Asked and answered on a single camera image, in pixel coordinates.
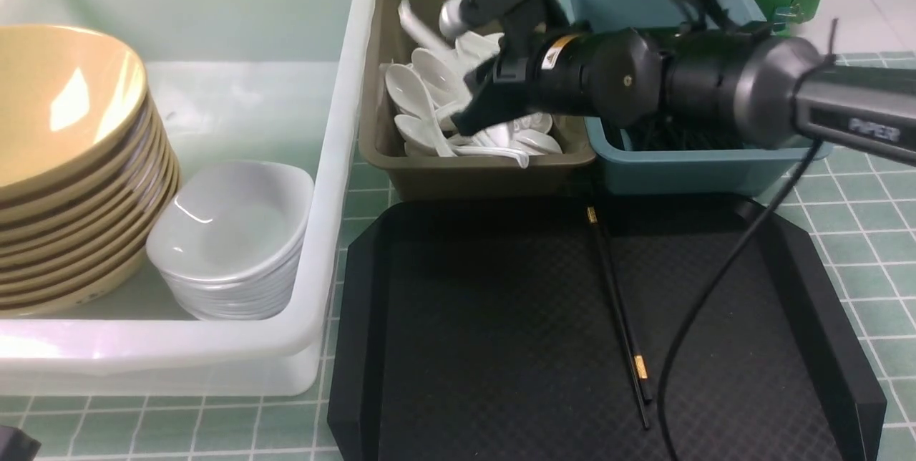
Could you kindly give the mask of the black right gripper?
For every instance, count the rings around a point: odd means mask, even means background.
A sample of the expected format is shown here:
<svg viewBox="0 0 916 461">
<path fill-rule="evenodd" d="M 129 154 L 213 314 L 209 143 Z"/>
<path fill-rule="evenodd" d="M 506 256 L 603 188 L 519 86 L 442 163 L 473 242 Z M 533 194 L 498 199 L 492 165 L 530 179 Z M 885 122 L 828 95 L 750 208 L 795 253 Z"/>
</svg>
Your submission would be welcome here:
<svg viewBox="0 0 916 461">
<path fill-rule="evenodd" d="M 472 136 L 524 112 L 599 117 L 627 128 L 664 109 L 666 50 L 646 31 L 536 34 L 526 57 L 500 59 L 452 122 Z"/>
</svg>

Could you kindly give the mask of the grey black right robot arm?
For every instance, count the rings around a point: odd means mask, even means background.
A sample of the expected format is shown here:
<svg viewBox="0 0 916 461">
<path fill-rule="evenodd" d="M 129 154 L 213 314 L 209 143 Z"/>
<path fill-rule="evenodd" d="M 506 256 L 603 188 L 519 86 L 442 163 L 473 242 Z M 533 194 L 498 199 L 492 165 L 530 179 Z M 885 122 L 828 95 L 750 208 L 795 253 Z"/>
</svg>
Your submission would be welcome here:
<svg viewBox="0 0 916 461">
<path fill-rule="evenodd" d="M 914 72 L 840 66 L 763 23 L 681 33 L 566 29 L 534 34 L 523 52 L 503 40 L 477 81 L 511 118 L 556 112 L 618 128 L 666 118 L 761 149 L 801 136 L 914 165 Z"/>
</svg>

